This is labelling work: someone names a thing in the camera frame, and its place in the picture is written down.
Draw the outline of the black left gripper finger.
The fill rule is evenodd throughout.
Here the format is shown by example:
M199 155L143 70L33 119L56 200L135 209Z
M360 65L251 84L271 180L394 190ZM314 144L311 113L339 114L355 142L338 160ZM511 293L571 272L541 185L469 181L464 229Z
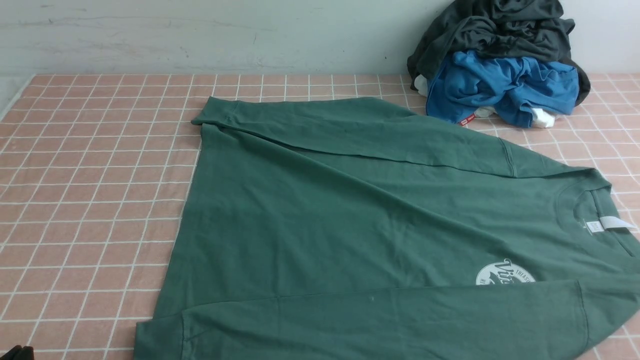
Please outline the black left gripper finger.
M32 346L16 345L7 353L0 356L0 360L34 360L35 352Z

